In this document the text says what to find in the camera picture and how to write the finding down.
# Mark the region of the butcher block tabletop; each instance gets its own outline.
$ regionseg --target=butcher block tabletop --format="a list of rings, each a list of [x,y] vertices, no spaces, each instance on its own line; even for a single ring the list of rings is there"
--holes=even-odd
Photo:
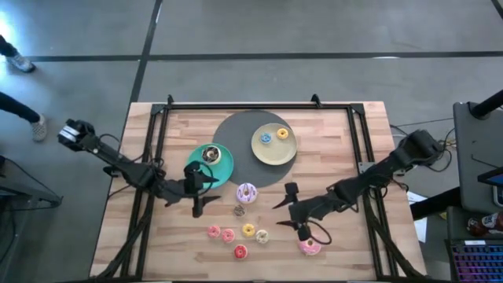
[[[374,155],[376,161],[380,161],[395,148],[386,109],[380,101],[362,103]],[[152,103],[133,103],[130,107],[120,152],[131,159],[143,152],[151,106]],[[183,167],[190,153],[200,145],[212,143],[220,123],[239,111],[243,110],[171,110],[162,155],[166,179],[183,178]],[[309,256],[299,250],[297,234],[291,228],[276,225],[278,221],[289,220],[287,207],[272,209],[284,199],[285,183],[296,182],[302,200],[324,194],[327,186],[357,175],[346,111],[285,109],[269,112],[281,117],[295,133],[298,151],[292,169],[279,182],[258,188],[257,200],[245,205],[247,212],[241,218],[233,214],[233,208],[238,204],[236,189],[239,184],[232,182],[208,194],[221,198],[207,204],[204,214],[197,219],[192,217],[192,199],[183,199],[169,208],[164,207],[164,200],[156,199],[143,280],[342,281],[376,278],[363,210],[326,215],[320,224],[330,232],[333,242],[323,246],[317,255]],[[156,123],[154,130],[154,145],[159,124]],[[357,121],[356,125],[365,159],[360,123]],[[110,193],[125,185],[123,179],[115,178]],[[134,192],[135,189],[128,188],[108,200],[91,276],[106,268],[126,240]],[[412,265],[425,274],[406,192],[397,186],[389,186],[384,204],[393,241]],[[270,240],[260,244],[255,238],[245,238],[241,227],[246,223],[254,225],[257,230],[267,230]],[[233,229],[236,240],[226,244],[222,239],[211,239],[207,228],[213,225],[222,230]],[[248,248],[246,259],[234,258],[233,250],[237,244]],[[133,250],[130,273],[136,267],[138,246],[139,241]],[[389,274],[381,241],[380,255],[385,274]]]

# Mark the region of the black pants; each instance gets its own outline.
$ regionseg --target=black pants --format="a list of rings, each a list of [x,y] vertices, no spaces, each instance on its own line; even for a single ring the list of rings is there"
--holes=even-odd
[[[40,120],[37,112],[3,92],[0,92],[0,110],[16,114],[30,123],[37,123]]]
[[[3,36],[0,35],[0,54],[5,57],[15,56],[17,53],[16,48],[12,44],[8,43]]]

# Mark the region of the pink donut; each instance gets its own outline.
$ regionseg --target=pink donut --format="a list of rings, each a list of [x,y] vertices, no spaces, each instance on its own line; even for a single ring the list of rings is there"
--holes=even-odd
[[[305,255],[316,255],[321,251],[321,245],[313,239],[299,241],[299,248]]]
[[[220,236],[220,227],[218,226],[209,226],[207,228],[207,235],[210,238],[216,239],[218,236]]]
[[[222,239],[227,244],[234,241],[234,231],[232,229],[225,229],[222,231]]]
[[[237,187],[236,197],[242,204],[250,204],[255,201],[259,191],[250,183],[243,183]]]

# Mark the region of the gray floor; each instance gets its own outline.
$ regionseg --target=gray floor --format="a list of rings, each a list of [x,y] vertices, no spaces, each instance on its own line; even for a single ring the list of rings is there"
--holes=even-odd
[[[141,55],[154,0],[0,2],[0,34],[31,56]],[[491,0],[164,0],[151,54],[447,52],[503,50],[503,20]],[[0,91],[50,118],[42,144],[28,125],[0,112],[0,153],[57,193],[57,210],[33,211],[12,282],[84,279],[110,178],[89,154],[57,143],[67,118],[120,136],[137,61],[44,62],[25,75],[0,65]],[[290,61],[151,61],[139,101],[385,101],[390,123],[449,118],[455,101],[502,88],[502,57]],[[452,121],[403,127],[443,138]],[[432,196],[457,186],[457,166],[418,168],[405,181]],[[428,222],[428,272],[448,277],[446,224]]]

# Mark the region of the shoe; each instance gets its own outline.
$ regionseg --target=shoe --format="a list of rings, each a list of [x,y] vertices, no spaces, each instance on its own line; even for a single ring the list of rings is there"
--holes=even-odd
[[[46,117],[44,117],[42,114],[39,115],[40,120],[37,123],[31,123],[31,132],[33,133],[33,140],[35,142],[41,142],[47,136]]]
[[[7,61],[22,72],[33,72],[36,69],[30,60],[19,53],[12,57],[7,57]]]

